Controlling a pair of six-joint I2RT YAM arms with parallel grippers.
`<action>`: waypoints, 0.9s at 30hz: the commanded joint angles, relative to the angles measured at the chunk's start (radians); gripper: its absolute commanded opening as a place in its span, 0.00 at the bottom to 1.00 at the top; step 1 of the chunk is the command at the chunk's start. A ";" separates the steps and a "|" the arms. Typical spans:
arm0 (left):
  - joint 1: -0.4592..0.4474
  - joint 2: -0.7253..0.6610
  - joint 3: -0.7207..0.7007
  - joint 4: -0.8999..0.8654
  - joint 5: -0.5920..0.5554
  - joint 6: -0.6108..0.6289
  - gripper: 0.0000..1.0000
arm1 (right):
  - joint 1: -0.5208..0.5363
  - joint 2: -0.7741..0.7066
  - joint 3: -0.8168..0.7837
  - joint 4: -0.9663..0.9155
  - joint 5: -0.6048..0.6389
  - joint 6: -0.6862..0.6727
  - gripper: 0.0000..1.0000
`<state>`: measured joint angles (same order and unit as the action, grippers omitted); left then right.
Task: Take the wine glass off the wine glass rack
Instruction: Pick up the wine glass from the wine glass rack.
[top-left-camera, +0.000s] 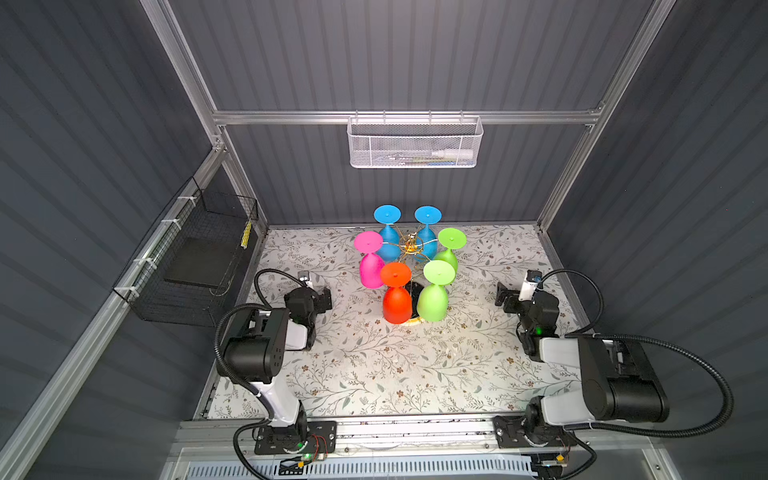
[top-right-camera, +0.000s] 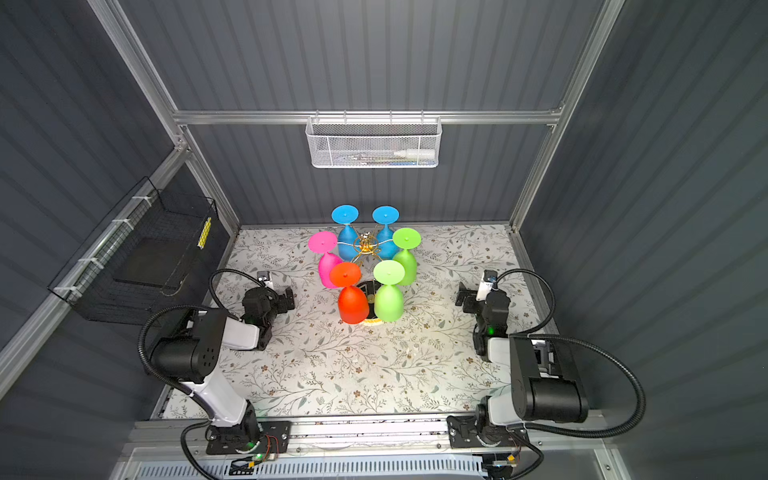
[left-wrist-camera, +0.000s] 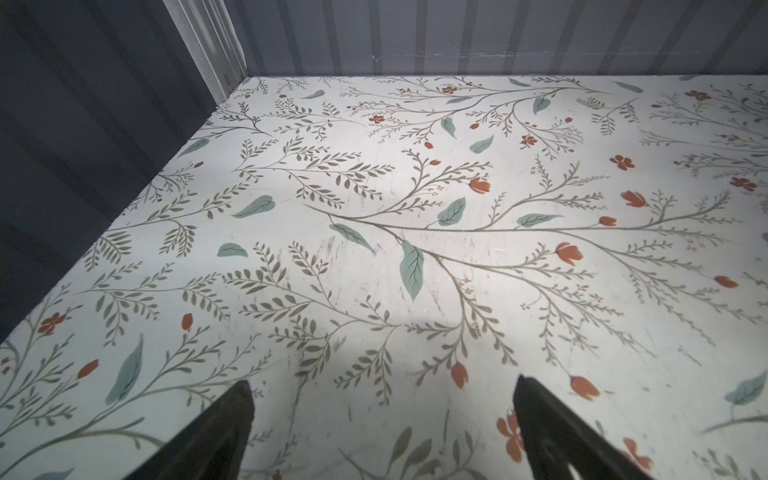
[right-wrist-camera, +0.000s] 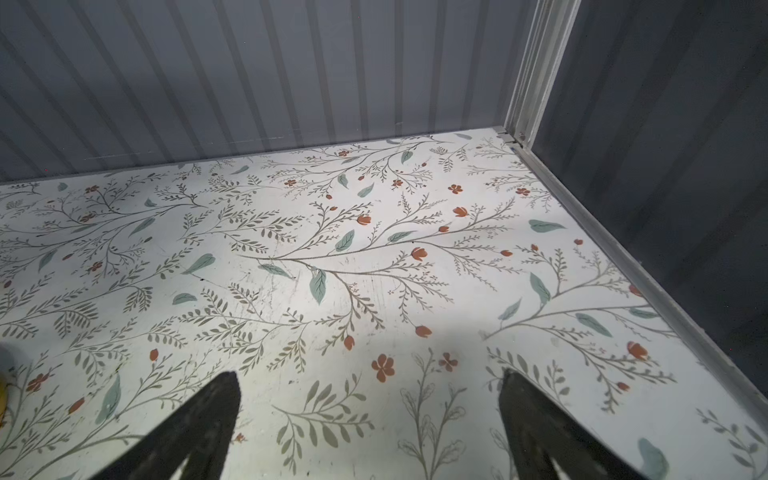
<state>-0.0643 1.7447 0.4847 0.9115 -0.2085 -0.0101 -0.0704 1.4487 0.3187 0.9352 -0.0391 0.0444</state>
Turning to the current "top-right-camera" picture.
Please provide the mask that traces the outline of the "green wine glass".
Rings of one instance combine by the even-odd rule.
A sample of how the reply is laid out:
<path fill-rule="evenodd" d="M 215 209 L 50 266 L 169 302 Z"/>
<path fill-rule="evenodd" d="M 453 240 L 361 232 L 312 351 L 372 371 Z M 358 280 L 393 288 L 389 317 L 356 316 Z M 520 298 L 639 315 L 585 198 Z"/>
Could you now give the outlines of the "green wine glass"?
<path fill-rule="evenodd" d="M 393 260 L 398 262 L 405 272 L 399 284 L 403 286 L 411 285 L 416 280 L 418 272 L 418 262 L 412 250 L 421 244 L 421 235 L 413 228 L 400 228 L 394 233 L 393 242 L 399 248 Z"/>
<path fill-rule="evenodd" d="M 394 260 L 383 260 L 373 270 L 381 286 L 375 294 L 374 311 L 383 322 L 395 322 L 404 313 L 403 293 L 398 284 L 404 279 L 404 267 Z"/>

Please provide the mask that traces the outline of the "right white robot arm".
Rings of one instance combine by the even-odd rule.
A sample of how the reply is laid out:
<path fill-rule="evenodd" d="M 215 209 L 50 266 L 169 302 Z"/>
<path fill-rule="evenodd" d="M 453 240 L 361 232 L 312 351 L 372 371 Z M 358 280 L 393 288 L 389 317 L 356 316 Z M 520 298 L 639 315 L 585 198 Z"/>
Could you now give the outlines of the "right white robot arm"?
<path fill-rule="evenodd" d="M 523 434 L 524 425 L 532 421 L 586 421 L 589 404 L 569 346 L 509 334 L 510 299 L 488 282 L 477 290 L 460 284 L 456 304 L 475 316 L 476 355 L 501 366 L 509 387 L 484 397 L 473 415 L 447 418 L 453 448 L 512 446 L 507 429 Z"/>

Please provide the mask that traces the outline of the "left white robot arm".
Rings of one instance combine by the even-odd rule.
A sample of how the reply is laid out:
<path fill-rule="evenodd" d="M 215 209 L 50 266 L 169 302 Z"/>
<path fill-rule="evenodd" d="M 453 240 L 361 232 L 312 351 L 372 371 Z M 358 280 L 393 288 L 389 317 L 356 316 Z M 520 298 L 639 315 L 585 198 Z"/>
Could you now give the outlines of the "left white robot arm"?
<path fill-rule="evenodd" d="M 155 313 L 142 326 L 137 350 L 145 370 L 192 399 L 206 414 L 201 428 L 209 455 L 253 455 L 266 461 L 287 451 L 291 423 L 262 422 L 253 404 L 237 393 L 218 367 L 221 347 L 263 350 L 279 314 L 295 308 L 291 288 L 277 293 L 268 287 L 246 291 L 241 321 L 224 307 L 175 305 Z M 181 312 L 192 326 L 160 337 L 152 346 L 146 339 L 161 317 Z"/>

